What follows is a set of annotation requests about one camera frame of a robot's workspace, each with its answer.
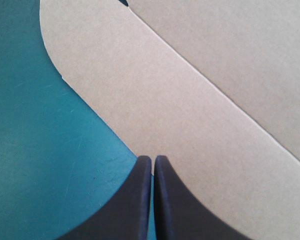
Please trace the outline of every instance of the brown cardboard surface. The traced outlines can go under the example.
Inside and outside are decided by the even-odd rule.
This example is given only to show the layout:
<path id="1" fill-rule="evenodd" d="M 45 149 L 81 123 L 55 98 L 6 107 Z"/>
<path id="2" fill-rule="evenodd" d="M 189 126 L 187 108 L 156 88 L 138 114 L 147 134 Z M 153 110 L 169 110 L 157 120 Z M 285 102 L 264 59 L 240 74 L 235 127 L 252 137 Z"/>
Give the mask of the brown cardboard surface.
<path id="1" fill-rule="evenodd" d="M 129 6 L 300 160 L 300 1 Z"/>
<path id="2" fill-rule="evenodd" d="M 42 0 L 40 23 L 63 79 L 136 155 L 168 155 L 248 237 L 300 240 L 300 162 L 129 8 Z"/>

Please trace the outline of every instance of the cardboard sheet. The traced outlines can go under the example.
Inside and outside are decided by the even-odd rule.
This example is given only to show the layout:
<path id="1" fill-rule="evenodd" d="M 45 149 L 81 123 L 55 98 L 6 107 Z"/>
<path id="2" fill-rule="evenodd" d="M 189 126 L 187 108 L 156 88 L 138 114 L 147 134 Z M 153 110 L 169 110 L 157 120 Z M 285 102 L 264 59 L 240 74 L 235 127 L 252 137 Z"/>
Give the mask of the cardboard sheet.
<path id="1" fill-rule="evenodd" d="M 300 1 L 129 6 L 300 160 Z"/>
<path id="2" fill-rule="evenodd" d="M 169 156 L 197 199 L 248 237 L 300 240 L 300 162 L 129 8 L 42 0 L 40 22 L 63 79 L 136 155 Z"/>

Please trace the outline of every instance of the green tabletop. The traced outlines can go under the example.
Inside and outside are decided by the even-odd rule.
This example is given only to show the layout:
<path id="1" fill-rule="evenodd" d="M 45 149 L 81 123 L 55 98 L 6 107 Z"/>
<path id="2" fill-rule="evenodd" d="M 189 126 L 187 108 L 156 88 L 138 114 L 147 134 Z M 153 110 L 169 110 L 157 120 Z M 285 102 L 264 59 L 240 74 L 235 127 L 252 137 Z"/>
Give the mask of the green tabletop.
<path id="1" fill-rule="evenodd" d="M 0 240 L 62 235 L 102 207 L 136 161 L 53 66 L 39 9 L 39 0 L 0 0 Z"/>

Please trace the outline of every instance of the black object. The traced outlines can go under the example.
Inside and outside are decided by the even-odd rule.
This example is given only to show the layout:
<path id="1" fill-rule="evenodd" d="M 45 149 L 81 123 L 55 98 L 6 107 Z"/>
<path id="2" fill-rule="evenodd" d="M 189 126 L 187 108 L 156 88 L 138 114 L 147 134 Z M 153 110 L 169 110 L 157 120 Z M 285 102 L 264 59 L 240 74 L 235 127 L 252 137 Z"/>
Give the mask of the black object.
<path id="1" fill-rule="evenodd" d="M 127 3 L 127 0 L 119 0 L 123 5 L 127 6 L 128 7 L 128 3 Z"/>
<path id="2" fill-rule="evenodd" d="M 154 217 L 158 240 L 249 240 L 192 195 L 166 156 L 155 161 Z"/>
<path id="3" fill-rule="evenodd" d="M 151 159 L 140 156 L 116 194 L 59 240 L 146 240 L 150 195 Z"/>

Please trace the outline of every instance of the cardboard flap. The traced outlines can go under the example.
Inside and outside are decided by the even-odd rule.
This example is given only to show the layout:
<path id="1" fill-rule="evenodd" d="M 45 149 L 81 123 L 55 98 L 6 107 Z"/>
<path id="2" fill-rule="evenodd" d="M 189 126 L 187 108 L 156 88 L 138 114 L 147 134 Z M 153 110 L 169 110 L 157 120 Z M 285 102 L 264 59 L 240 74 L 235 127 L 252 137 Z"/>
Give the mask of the cardboard flap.
<path id="1" fill-rule="evenodd" d="M 300 1 L 128 2 L 300 160 Z"/>

